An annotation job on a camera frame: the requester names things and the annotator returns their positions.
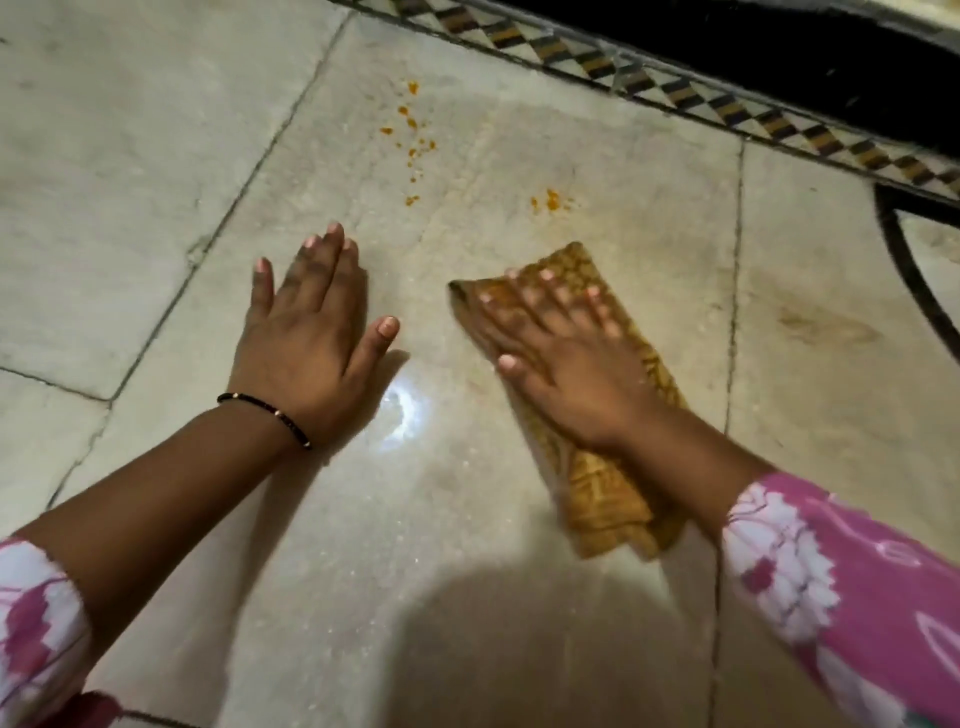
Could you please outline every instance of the left hand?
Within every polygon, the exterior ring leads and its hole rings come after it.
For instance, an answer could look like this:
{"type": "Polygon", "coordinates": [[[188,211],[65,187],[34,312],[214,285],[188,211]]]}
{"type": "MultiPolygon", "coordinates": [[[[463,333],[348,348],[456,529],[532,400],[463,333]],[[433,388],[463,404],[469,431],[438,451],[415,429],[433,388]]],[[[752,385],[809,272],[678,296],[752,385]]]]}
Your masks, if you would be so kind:
{"type": "Polygon", "coordinates": [[[303,242],[276,293],[270,261],[257,260],[228,390],[276,407],[315,446],[335,438],[400,331],[396,318],[383,316],[357,340],[365,276],[357,245],[339,223],[303,242]]]}

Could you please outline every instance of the black beaded bracelet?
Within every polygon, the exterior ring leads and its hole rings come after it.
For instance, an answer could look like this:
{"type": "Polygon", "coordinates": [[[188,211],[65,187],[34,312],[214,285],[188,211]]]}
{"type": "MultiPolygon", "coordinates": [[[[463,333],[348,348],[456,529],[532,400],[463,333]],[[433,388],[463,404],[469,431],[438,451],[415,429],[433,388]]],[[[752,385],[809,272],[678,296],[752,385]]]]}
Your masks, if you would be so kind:
{"type": "Polygon", "coordinates": [[[240,400],[249,402],[250,404],[255,404],[260,407],[260,409],[265,409],[270,412],[274,417],[280,420],[282,423],[287,425],[287,428],[294,433],[294,437],[297,438],[297,442],[303,447],[303,449],[313,449],[313,446],[310,445],[310,438],[306,436],[306,433],[297,427],[297,423],[287,417],[285,414],[280,412],[276,407],[271,404],[267,404],[264,400],[258,400],[256,397],[251,397],[250,395],[245,395],[240,392],[224,392],[220,397],[217,398],[217,404],[225,402],[227,400],[240,400]]]}

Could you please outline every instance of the floor tile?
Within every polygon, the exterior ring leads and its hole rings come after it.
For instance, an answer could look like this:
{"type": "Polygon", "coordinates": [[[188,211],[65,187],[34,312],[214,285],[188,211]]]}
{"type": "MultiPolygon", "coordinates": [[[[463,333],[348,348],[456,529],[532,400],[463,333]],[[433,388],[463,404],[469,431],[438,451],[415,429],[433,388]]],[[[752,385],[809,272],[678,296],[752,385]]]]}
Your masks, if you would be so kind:
{"type": "MultiPolygon", "coordinates": [[[[960,379],[863,181],[748,145],[731,434],[960,558],[960,379]]],[[[848,722],[726,590],[720,728],[848,722]]]]}
{"type": "Polygon", "coordinates": [[[5,5],[0,364],[114,394],[347,14],[5,5]]]}
{"type": "Polygon", "coordinates": [[[91,684],[204,726],[705,725],[712,552],[691,529],[660,564],[574,559],[444,283],[583,240],[719,424],[739,149],[351,19],[67,492],[212,403],[255,257],[283,266],[331,219],[360,243],[371,313],[403,320],[409,361],[319,476],[276,476],[191,554],[91,684]]]}
{"type": "Polygon", "coordinates": [[[960,230],[909,212],[898,216],[927,287],[953,325],[960,328],[960,230]]]}
{"type": "Polygon", "coordinates": [[[101,402],[0,372],[0,538],[43,513],[106,416],[101,402]]]}

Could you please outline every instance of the decorative tile border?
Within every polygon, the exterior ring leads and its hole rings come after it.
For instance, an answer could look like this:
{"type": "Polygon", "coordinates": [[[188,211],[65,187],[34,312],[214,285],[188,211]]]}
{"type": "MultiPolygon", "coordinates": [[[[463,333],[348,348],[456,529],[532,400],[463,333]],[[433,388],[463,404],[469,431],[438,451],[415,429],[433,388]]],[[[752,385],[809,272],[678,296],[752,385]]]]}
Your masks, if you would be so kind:
{"type": "Polygon", "coordinates": [[[334,0],[880,182],[960,202],[960,163],[787,109],[484,0],[334,0]]]}

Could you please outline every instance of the sleeve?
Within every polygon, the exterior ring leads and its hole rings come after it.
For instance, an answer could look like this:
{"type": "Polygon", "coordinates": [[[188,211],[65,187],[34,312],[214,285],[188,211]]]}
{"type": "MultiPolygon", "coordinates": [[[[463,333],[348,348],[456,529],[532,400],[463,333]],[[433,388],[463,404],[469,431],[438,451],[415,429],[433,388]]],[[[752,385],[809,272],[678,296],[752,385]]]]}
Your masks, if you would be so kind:
{"type": "Polygon", "coordinates": [[[0,541],[0,728],[61,724],[90,667],[77,589],[41,549],[0,541]]]}
{"type": "Polygon", "coordinates": [[[960,569],[773,473],[728,515],[728,569],[810,677],[871,728],[960,728],[960,569]]]}

